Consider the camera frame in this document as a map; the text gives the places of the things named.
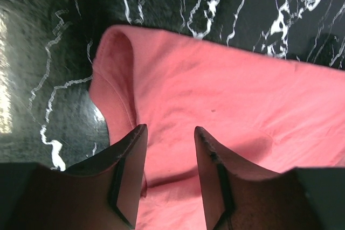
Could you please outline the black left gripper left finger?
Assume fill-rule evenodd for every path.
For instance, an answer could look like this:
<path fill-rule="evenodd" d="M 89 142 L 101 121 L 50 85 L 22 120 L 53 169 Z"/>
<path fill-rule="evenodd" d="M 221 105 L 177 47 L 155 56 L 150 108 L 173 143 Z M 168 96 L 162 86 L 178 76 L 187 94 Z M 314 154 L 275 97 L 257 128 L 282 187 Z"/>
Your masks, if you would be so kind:
<path fill-rule="evenodd" d="M 141 124 L 66 174 L 88 191 L 95 229 L 135 229 L 146 158 L 148 129 Z"/>

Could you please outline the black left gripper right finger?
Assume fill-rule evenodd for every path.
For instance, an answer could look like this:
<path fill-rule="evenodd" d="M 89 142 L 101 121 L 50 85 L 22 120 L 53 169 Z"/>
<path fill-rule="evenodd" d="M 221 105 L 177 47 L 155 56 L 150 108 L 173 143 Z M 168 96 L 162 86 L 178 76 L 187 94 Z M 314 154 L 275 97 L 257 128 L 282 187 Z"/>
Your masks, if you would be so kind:
<path fill-rule="evenodd" d="M 203 127 L 194 131 L 199 182 L 207 229 L 233 229 L 236 210 L 230 178 L 262 180 L 270 171 L 222 145 Z"/>

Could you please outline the pink t shirt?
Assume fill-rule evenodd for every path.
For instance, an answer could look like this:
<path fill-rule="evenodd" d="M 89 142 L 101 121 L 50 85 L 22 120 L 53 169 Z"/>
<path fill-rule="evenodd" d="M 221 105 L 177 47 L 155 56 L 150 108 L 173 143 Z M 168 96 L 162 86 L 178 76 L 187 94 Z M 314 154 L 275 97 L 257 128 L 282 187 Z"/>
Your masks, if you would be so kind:
<path fill-rule="evenodd" d="M 137 229 L 206 228 L 197 126 L 275 172 L 344 166 L 343 71 L 116 25 L 101 38 L 89 94 L 111 144 L 148 127 Z"/>

